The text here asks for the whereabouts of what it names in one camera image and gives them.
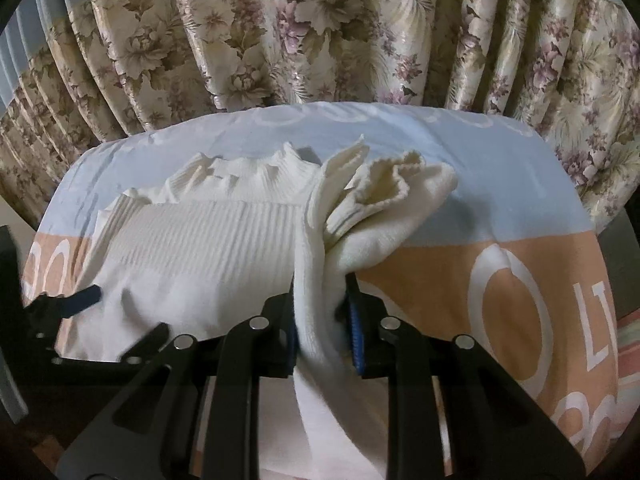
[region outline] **white cloth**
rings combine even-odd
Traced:
[[[386,391],[356,377],[333,315],[345,274],[382,261],[456,179],[415,152],[364,164],[367,152],[360,141],[321,168],[289,144],[255,160],[198,154],[164,186],[128,190],[97,221],[77,288],[97,283],[103,298],[72,319],[62,355],[116,360],[158,322],[223,335],[293,274],[300,366],[262,381],[260,467],[383,478]]]

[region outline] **ribbed knit fabric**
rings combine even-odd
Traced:
[[[456,177],[415,152],[364,164],[367,152],[360,140],[321,168],[289,144],[255,160],[198,154],[163,186],[127,190],[98,216],[77,284],[100,285],[102,301],[72,319],[59,351],[116,360],[158,322],[220,336],[293,275],[299,365],[293,380],[261,380],[260,467],[383,478],[386,388],[355,375],[335,309],[345,275],[391,254]]]

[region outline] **silver screw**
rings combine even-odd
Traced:
[[[262,316],[252,317],[249,320],[249,326],[254,330],[264,330],[269,326],[269,320]]]
[[[174,348],[177,350],[186,350],[193,344],[193,337],[188,334],[181,334],[174,339]]]
[[[471,336],[466,334],[459,335],[456,338],[456,346],[458,348],[462,348],[463,350],[471,350],[475,344],[476,341]]]
[[[383,317],[380,326],[385,330],[397,330],[400,328],[400,320],[393,316]]]

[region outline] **folded clothing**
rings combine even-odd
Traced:
[[[386,391],[344,363],[334,312],[345,275],[391,254],[456,177],[415,152],[364,164],[367,153],[360,140],[322,167],[290,144],[263,159],[198,154],[163,186],[128,190],[98,216],[76,288],[96,283],[103,298],[72,319],[61,354],[116,360],[158,322],[223,335],[293,275],[300,366],[293,380],[262,381],[260,467],[384,478]]]

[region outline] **curtain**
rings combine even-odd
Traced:
[[[0,189],[32,224],[100,142],[317,100],[521,120],[597,230],[640,182],[640,32],[617,0],[23,0],[0,60]]]

